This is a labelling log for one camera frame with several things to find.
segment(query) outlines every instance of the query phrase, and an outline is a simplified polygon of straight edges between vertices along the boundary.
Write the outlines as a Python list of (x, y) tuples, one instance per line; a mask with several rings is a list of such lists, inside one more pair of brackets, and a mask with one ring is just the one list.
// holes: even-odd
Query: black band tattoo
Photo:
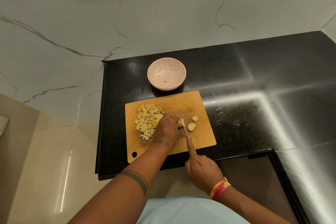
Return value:
[(120, 175), (126, 175), (129, 178), (135, 180), (139, 184), (144, 196), (146, 196), (148, 190), (148, 182), (141, 174), (133, 170), (123, 170), (120, 172)]

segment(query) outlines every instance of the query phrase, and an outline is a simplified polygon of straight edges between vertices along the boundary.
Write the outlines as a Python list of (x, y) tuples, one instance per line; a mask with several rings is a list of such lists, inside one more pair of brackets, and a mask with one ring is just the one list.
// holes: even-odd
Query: bracelet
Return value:
[(224, 177), (224, 181), (221, 181), (213, 187), (210, 197), (212, 200), (219, 202), (219, 199), (221, 197), (221, 194), (226, 190), (227, 187), (229, 187), (231, 184), (228, 182), (228, 180)]

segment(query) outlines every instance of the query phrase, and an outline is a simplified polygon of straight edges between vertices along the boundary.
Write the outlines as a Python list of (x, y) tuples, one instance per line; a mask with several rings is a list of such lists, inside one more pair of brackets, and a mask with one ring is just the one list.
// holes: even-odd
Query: yellow cutting board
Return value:
[[(135, 117), (137, 116), (136, 109), (147, 104), (154, 104), (158, 109), (162, 109), (165, 114), (171, 113), (172, 116), (178, 116), (179, 118), (184, 119), (187, 134), (191, 136), (196, 149), (216, 144), (216, 139), (212, 132), (209, 118), (198, 90), (160, 98), (141, 100), (125, 105), (128, 163), (132, 163), (136, 158), (143, 154), (152, 143), (153, 137), (151, 137), (149, 141), (145, 141), (140, 137), (142, 133), (136, 130), (137, 125), (134, 123)], [(191, 119), (195, 115), (198, 117), (198, 121), (193, 121)], [(196, 128), (193, 131), (188, 130), (189, 123), (196, 124)], [(177, 140), (168, 155), (184, 151), (188, 151), (188, 148), (186, 135), (183, 128), (181, 128), (178, 131)]]

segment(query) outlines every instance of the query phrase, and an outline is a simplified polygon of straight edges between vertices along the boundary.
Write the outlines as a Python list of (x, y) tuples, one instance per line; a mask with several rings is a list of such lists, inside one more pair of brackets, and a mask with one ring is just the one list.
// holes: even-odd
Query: bowl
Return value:
[(159, 90), (174, 90), (186, 78), (186, 68), (173, 58), (162, 58), (154, 61), (147, 70), (149, 82)]

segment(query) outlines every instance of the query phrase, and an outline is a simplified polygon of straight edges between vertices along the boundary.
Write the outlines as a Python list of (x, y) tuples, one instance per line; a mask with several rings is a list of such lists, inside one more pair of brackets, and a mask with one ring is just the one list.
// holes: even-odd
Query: light blue shirt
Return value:
[(137, 224), (249, 224), (228, 207), (202, 197), (149, 199)]

